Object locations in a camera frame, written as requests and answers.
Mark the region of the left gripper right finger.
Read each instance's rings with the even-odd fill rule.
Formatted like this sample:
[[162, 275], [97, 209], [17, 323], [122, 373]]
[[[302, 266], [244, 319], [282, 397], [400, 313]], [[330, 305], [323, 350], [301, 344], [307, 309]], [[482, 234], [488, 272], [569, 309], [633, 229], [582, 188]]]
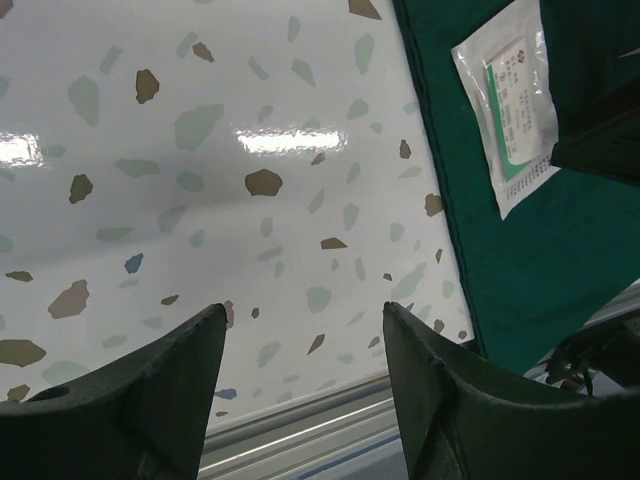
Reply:
[[383, 333], [410, 478], [638, 478], [638, 389], [589, 397], [529, 380], [397, 303]]

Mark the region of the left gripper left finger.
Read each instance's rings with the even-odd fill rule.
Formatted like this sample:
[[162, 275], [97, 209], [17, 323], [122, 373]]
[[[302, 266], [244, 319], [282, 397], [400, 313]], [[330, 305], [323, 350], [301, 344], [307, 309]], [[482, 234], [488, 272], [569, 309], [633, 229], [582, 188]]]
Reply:
[[100, 369], [2, 403], [2, 478], [196, 478], [226, 331], [212, 304]]

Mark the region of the white suture packet printed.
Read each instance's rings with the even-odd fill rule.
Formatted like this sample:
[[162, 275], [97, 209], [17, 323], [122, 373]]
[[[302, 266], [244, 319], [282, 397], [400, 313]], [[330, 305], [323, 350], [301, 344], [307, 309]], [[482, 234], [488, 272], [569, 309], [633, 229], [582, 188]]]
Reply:
[[474, 112], [500, 216], [506, 218], [559, 169], [558, 121], [540, 4], [511, 2], [451, 49]]

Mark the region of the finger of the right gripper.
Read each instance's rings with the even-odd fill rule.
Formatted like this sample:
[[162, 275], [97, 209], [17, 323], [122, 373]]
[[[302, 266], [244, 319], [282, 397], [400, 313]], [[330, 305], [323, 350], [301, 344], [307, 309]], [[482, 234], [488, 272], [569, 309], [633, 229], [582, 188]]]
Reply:
[[554, 146], [551, 164], [637, 187], [639, 79], [582, 108]]

